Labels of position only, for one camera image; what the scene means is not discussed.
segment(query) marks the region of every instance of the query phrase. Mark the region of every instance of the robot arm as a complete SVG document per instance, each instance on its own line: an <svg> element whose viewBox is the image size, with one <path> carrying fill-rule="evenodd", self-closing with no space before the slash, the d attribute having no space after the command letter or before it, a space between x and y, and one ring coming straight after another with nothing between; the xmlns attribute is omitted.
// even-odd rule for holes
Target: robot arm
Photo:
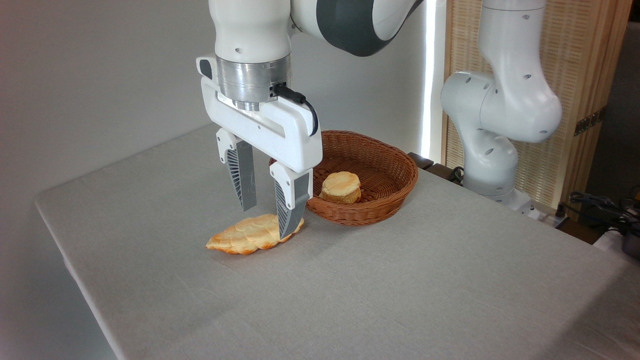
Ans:
<svg viewBox="0 0 640 360"><path fill-rule="evenodd" d="M544 8L545 0L484 0L478 49L493 75L456 72L441 96L463 143L464 187L532 217L530 198L514 188L518 153L507 138L542 142L560 124L540 65Z"/></svg>
<svg viewBox="0 0 640 360"><path fill-rule="evenodd" d="M219 124L220 161L244 210L256 205L253 147L276 160L281 238L313 196L322 139L313 107L290 89L298 28L357 56L385 47L422 0L209 0L215 53L197 59L207 114Z"/></svg>

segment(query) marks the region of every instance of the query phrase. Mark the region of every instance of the pastry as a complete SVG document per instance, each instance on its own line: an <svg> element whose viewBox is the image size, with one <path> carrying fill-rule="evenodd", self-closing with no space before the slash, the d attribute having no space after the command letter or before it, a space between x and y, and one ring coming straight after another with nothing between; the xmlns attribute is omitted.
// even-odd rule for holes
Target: pastry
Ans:
<svg viewBox="0 0 640 360"><path fill-rule="evenodd" d="M354 173L348 171L334 172L329 174L322 183L320 198L351 204L360 200L360 179Z"/></svg>
<svg viewBox="0 0 640 360"><path fill-rule="evenodd" d="M258 249L270 249L278 243L287 241L300 230L304 223L305 220L301 219L292 234L280 239L276 215L265 214L255 218L246 218L222 233L214 235L206 247L229 254L248 255Z"/></svg>

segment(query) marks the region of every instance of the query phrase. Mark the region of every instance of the gray tablecloth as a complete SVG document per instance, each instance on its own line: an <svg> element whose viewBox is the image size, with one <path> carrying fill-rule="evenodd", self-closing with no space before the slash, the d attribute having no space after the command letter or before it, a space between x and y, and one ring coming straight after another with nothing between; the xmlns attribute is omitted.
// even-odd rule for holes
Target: gray tablecloth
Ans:
<svg viewBox="0 0 640 360"><path fill-rule="evenodd" d="M307 211L287 243L205 249L274 213L256 154L243 213L215 125L39 195L36 205L122 359L631 359L640 272L427 172L365 227Z"/></svg>

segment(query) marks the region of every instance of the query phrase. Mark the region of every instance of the wicker basket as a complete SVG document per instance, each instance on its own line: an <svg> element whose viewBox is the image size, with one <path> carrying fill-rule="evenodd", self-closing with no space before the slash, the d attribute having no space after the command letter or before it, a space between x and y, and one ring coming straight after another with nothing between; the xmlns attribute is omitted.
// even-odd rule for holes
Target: wicker basket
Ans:
<svg viewBox="0 0 640 360"><path fill-rule="evenodd" d="M418 168L400 149L351 131L322 132L323 160L314 168L314 197L307 208L342 225L369 225L391 217L418 180ZM349 171L360 178L362 198L338 204L318 197L329 174Z"/></svg>

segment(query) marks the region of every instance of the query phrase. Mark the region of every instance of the black cable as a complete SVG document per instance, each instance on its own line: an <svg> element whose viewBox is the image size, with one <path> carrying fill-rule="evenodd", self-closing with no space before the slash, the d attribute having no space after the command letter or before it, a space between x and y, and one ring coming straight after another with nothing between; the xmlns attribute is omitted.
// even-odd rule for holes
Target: black cable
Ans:
<svg viewBox="0 0 640 360"><path fill-rule="evenodd" d="M454 167L451 175L449 176L449 181L457 181L459 183L462 183L464 171L465 168L463 167Z"/></svg>
<svg viewBox="0 0 640 360"><path fill-rule="evenodd" d="M307 97L305 97L299 92L295 92L290 88L287 88L286 83L276 84L273 87L273 93L277 96L282 96L298 104L307 105L307 107L309 108L309 111L311 111L311 115L314 117L314 128L311 131L311 135L309 136L314 136L318 131L318 127L319 127L318 114L316 113L316 109L314 109L314 107L311 106L311 104L307 101Z"/></svg>
<svg viewBox="0 0 640 360"><path fill-rule="evenodd" d="M584 217L587 217L593 221L596 222L600 222L602 224L606 224L609 225L610 227L613 227L615 229L618 230L618 232L622 235L626 235L627 233L631 233L634 236L640 236L640 226L638 226L637 221L638 219L633 218L633 220L635 220L635 222L633 220L629 220L627 218L618 218L617 221L615 222L611 222L608 220L603 220L601 218L595 218L592 217L591 215L584 213L578 209L572 208L571 206L567 205L566 203L560 202L559 204L561 204L562 206L564 206L564 208L569 209L571 211L573 211L574 213L577 213L579 215L582 215Z"/></svg>
<svg viewBox="0 0 640 360"><path fill-rule="evenodd" d="M316 113L316 109L314 109L313 106L311 106L311 104L305 99L304 100L304 104L307 105L307 107L309 108L309 110L311 111L311 115L314 116L314 129L313 131L311 131L311 135L309 136L314 136L316 134L316 132L318 131L318 114Z"/></svg>

